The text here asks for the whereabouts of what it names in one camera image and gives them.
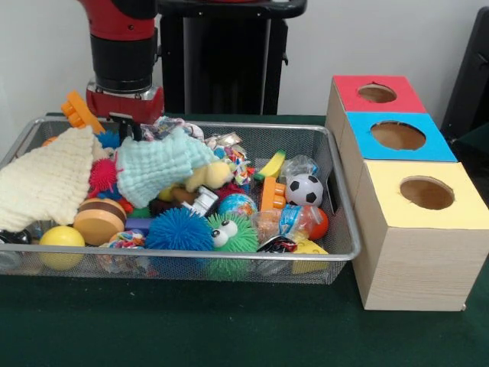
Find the blue spiky ball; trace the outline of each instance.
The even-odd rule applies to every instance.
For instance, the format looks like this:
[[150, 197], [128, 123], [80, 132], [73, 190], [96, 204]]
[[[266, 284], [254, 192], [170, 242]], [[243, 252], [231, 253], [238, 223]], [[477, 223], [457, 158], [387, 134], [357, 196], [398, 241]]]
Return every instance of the blue spiky ball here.
[[101, 132], [97, 134], [97, 138], [102, 144], [102, 148], [112, 148], [117, 149], [121, 146], [121, 139], [119, 138], [119, 134], [117, 132], [111, 132], [107, 130], [106, 132]]
[[187, 208], [173, 208], [150, 226], [146, 248], [160, 250], [212, 251], [212, 228], [206, 218]]

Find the metal basket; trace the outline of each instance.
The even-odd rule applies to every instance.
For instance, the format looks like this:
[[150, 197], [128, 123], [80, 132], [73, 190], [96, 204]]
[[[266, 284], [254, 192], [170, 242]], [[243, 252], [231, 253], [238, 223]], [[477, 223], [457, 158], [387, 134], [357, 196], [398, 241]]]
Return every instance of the metal basket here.
[[[331, 284], [345, 265], [360, 252], [355, 216], [348, 198], [342, 166], [335, 140], [326, 128], [308, 125], [270, 125], [245, 123], [194, 122], [209, 136], [213, 133], [237, 132], [255, 167], [260, 168], [282, 148], [287, 157], [304, 154], [319, 165], [325, 187], [322, 209], [329, 217], [329, 231], [317, 242], [328, 255], [187, 252], [118, 248], [74, 248], [64, 246], [0, 244], [0, 274], [64, 276], [84, 278], [151, 278], [185, 280], [234, 280], [303, 284]], [[66, 119], [46, 117], [35, 120], [20, 134], [0, 163], [4, 167], [53, 136], [70, 127]], [[111, 123], [105, 127], [116, 129]], [[261, 187], [252, 184], [251, 196], [259, 203]], [[36, 223], [37, 231], [53, 223]], [[58, 254], [83, 257], [69, 270], [55, 271], [43, 265], [40, 256]], [[108, 268], [111, 261], [123, 264], [125, 271]], [[207, 270], [220, 261], [226, 268], [236, 268], [236, 276], [216, 277]]]

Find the soccer ball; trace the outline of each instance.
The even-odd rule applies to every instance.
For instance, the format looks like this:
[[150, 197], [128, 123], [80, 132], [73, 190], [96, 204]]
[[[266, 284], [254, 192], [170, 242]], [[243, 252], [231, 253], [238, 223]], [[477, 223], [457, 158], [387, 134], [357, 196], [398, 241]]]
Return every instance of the soccer ball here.
[[310, 174], [298, 174], [287, 180], [285, 198], [290, 205], [319, 206], [323, 191], [324, 188], [316, 177]]

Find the cream towel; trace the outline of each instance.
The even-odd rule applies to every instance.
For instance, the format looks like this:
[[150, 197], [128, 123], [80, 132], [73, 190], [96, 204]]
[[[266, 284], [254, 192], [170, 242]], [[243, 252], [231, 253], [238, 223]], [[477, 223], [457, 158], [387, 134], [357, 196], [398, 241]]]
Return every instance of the cream towel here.
[[70, 128], [0, 171], [0, 229], [19, 232], [37, 220], [73, 223], [89, 190], [96, 137]]

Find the orange toy block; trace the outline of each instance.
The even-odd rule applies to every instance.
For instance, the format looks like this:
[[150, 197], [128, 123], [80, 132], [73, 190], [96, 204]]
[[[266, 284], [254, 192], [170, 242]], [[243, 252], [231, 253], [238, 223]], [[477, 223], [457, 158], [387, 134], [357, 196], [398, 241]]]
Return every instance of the orange toy block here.
[[277, 183], [275, 177], [265, 177], [260, 211], [283, 209], [285, 203], [285, 185]]
[[93, 132], [96, 134], [105, 132], [99, 120], [90, 112], [85, 101], [76, 90], [70, 92], [67, 99], [68, 101], [61, 106], [61, 111], [74, 128], [92, 126]]

